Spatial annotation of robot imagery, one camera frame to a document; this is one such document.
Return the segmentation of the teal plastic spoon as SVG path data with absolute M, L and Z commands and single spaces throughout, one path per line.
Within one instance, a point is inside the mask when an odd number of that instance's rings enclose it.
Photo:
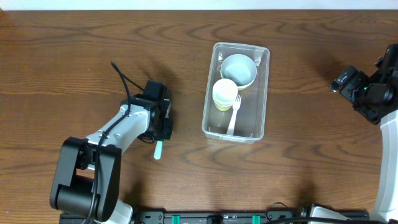
M 163 141 L 157 141 L 155 150 L 154 150 L 154 159 L 159 160 L 162 157 L 162 150 L 163 150 Z

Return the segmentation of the yellow plastic cup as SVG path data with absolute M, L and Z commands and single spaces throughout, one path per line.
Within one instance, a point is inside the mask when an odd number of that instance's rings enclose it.
M 233 105 L 233 103 L 220 104 L 217 101 L 215 101 L 214 104 L 216 108 L 220 111 L 228 111 Z

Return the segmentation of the white plastic cup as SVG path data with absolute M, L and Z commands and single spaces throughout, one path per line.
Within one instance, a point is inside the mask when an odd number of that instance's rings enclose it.
M 235 100 L 238 95 L 238 88 L 234 81 L 223 78 L 213 85 L 213 97 L 226 100 Z

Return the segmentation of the white plastic fork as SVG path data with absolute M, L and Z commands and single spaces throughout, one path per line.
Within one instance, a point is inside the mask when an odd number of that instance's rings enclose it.
M 235 128 L 235 124 L 236 124 L 237 112 L 240 109 L 241 100 L 242 100 L 242 96 L 241 95 L 237 95 L 234 103 L 232 104 L 233 113 L 231 115 L 231 120 L 229 122 L 229 126 L 228 126 L 228 129 L 227 129 L 227 132 L 226 132 L 227 135 L 232 136 L 234 134 L 234 128 Z

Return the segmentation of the yellow plastic bowl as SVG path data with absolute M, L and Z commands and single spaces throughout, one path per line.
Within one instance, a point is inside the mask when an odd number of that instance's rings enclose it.
M 244 90 L 245 88 L 251 86 L 254 83 L 255 79 L 256 78 L 252 79 L 248 84 L 237 86 L 238 91 Z

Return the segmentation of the grey plastic bowl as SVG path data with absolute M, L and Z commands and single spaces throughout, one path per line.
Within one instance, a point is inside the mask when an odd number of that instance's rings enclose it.
M 243 54 L 234 54 L 222 62 L 220 75 L 222 78 L 234 81 L 237 86 L 241 86 L 256 78 L 257 67 L 250 57 Z

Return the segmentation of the grey-blue plastic cup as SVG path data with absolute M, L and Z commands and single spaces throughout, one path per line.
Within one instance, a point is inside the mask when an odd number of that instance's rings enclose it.
M 229 107 L 232 106 L 234 100 L 224 100 L 222 98 L 213 97 L 213 101 L 220 107 Z

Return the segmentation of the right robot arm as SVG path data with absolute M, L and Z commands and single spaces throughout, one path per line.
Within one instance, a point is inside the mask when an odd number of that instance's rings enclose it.
M 380 69 L 369 77 L 349 66 L 330 89 L 343 95 L 370 123 L 380 125 L 382 162 L 371 219 L 393 223 L 397 221 L 397 80 L 384 74 Z

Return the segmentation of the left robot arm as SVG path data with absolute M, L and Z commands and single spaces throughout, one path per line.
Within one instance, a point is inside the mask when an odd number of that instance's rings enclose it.
M 121 157 L 136 139 L 170 139 L 169 91 L 129 96 L 102 128 L 80 139 L 69 137 L 60 150 L 50 206 L 82 223 L 131 223 L 133 207 L 119 199 Z

